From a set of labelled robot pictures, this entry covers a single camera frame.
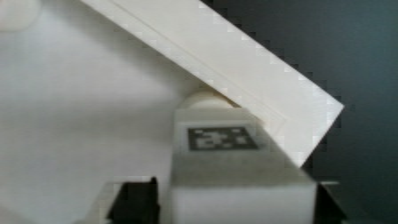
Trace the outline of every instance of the gray surface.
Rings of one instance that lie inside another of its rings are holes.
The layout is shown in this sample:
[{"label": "gray surface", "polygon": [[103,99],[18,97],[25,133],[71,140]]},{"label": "gray surface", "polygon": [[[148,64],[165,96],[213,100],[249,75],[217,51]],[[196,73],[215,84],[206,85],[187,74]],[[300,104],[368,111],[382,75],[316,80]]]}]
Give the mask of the gray surface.
[{"label": "gray surface", "polygon": [[341,125],[329,132],[308,169],[318,179],[341,181],[370,215],[398,223],[398,1],[212,2],[341,97]]}]

